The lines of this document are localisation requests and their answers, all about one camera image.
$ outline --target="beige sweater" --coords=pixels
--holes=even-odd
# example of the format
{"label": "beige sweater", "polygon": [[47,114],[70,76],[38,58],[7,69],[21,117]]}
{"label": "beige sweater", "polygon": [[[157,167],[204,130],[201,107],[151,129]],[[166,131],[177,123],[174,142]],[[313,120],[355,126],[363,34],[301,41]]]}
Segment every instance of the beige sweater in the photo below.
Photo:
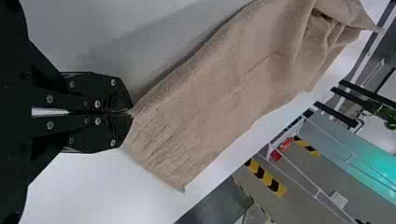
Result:
{"label": "beige sweater", "polygon": [[358,0],[252,2],[137,102],[128,153],[185,187],[255,120],[311,90],[361,29],[376,27]]}

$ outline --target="screw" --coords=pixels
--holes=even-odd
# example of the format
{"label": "screw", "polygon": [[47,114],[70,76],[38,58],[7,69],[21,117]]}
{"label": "screw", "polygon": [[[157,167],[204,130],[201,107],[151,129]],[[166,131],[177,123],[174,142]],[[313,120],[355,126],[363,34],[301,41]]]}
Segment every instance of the screw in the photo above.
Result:
{"label": "screw", "polygon": [[95,124],[100,125],[102,123],[102,120],[100,118],[95,119]]}
{"label": "screw", "polygon": [[47,99],[47,103],[49,103],[49,104],[53,103],[53,96],[52,95],[48,95],[46,99]]}
{"label": "screw", "polygon": [[110,142],[110,146],[111,146],[111,147],[114,147],[115,145],[116,145],[116,140],[114,140],[114,139],[113,139],[113,140],[111,140],[111,142]]}
{"label": "screw", "polygon": [[101,105],[101,104],[100,104],[100,101],[98,101],[98,100],[97,100],[97,101],[95,101],[95,104],[94,104],[94,105],[95,105],[95,108],[99,108],[99,107],[100,107],[100,105]]}
{"label": "screw", "polygon": [[70,89],[74,89],[76,87],[76,82],[70,81],[69,82],[69,87],[70,87]]}
{"label": "screw", "polygon": [[69,145],[73,145],[74,144],[74,137],[70,137],[69,138]]}
{"label": "screw", "polygon": [[53,121],[48,121],[47,122],[47,129],[52,130],[53,127],[55,127],[55,123]]}

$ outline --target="white table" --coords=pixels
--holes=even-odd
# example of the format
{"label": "white table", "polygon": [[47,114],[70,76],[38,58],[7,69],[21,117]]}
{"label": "white table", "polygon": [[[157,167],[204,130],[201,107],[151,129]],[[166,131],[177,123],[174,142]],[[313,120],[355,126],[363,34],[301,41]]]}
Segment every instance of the white table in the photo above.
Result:
{"label": "white table", "polygon": [[[134,92],[190,51],[248,0],[22,0],[29,35],[62,71],[121,76]],[[387,0],[363,4],[378,21]],[[315,101],[356,62],[369,37],[347,47],[316,88],[258,120],[182,194],[123,154],[62,154],[29,187],[23,224],[168,224],[202,200]]]}

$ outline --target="yellow and black hazard stripe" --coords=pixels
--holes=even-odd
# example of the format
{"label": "yellow and black hazard stripe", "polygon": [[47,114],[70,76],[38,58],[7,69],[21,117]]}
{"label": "yellow and black hazard stripe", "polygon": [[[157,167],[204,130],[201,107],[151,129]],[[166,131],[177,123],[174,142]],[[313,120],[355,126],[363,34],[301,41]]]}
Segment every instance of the yellow and black hazard stripe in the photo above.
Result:
{"label": "yellow and black hazard stripe", "polygon": [[268,171],[262,169],[259,163],[255,160],[248,160],[245,162],[245,166],[251,173],[259,178],[260,181],[276,195],[276,197],[280,198],[286,193],[286,191],[288,191],[288,189],[279,181],[277,181]]}
{"label": "yellow and black hazard stripe", "polygon": [[308,142],[301,139],[299,136],[294,136],[294,143],[297,144],[299,147],[305,148],[309,154],[315,158],[320,156],[320,152],[317,151],[314,147],[312,147]]}

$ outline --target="gray floor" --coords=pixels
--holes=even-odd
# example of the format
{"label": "gray floor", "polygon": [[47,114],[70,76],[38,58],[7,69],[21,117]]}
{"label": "gray floor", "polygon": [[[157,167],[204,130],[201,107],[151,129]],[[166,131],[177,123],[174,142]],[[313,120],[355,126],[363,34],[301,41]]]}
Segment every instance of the gray floor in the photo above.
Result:
{"label": "gray floor", "polygon": [[233,224],[253,201],[229,177],[176,224]]}

